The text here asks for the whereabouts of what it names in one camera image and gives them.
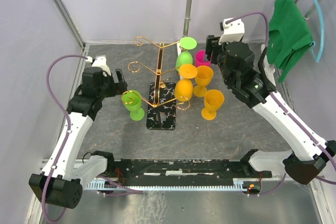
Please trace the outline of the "green wine glass front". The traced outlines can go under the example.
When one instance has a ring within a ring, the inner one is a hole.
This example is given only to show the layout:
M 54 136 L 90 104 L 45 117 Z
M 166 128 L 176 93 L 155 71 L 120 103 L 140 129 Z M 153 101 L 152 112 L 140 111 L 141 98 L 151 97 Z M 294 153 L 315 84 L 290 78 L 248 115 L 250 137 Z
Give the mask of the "green wine glass front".
M 136 90 L 129 90 L 122 94 L 122 103 L 130 112 L 130 118 L 134 121 L 140 121 L 144 118 L 145 111 L 142 108 L 141 95 Z

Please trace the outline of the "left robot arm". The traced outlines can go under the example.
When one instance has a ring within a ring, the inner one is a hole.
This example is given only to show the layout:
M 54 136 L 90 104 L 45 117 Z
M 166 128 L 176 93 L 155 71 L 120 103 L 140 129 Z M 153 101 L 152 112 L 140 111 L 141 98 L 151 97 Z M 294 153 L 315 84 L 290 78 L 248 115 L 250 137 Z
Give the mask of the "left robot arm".
M 117 81 L 101 67 L 89 67 L 82 73 L 82 83 L 68 102 L 66 123 L 57 145 L 39 174 L 32 174 L 29 186 L 43 204 L 74 209 L 83 189 L 97 176 L 112 176 L 116 171 L 112 153 L 94 151 L 89 160 L 75 168 L 83 139 L 92 126 L 105 98 L 121 95 L 127 83 L 121 69 Z

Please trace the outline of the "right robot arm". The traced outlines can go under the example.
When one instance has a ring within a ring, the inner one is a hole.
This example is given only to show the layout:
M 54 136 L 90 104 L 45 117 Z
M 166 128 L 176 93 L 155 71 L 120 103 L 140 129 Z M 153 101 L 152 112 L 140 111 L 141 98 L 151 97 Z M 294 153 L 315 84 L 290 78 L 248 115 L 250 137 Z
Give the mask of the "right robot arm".
M 318 178 L 328 162 L 335 164 L 335 141 L 320 137 L 285 102 L 266 75 L 266 52 L 262 51 L 255 70 L 255 54 L 246 43 L 206 37 L 205 57 L 218 65 L 224 84 L 239 101 L 270 123 L 290 146 L 290 150 L 283 152 L 253 151 L 240 164 L 241 173 L 253 177 L 265 170 L 279 172 L 306 185 Z

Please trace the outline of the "green wine glass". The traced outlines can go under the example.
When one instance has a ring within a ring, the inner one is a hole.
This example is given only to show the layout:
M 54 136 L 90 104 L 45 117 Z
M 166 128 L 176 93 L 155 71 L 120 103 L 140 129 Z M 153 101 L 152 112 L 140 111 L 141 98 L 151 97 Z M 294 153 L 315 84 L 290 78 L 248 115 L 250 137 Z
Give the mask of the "green wine glass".
M 129 90 L 122 94 L 122 103 L 130 112 L 130 118 L 134 121 L 140 121 L 144 118 L 145 111 L 142 108 L 141 95 L 136 90 Z
M 180 66 L 185 64 L 193 64 L 193 57 L 190 53 L 191 50 L 195 49 L 197 46 L 197 41 L 192 37 L 183 37 L 179 42 L 179 49 L 181 52 L 178 54 L 176 60 L 176 70 L 179 71 Z

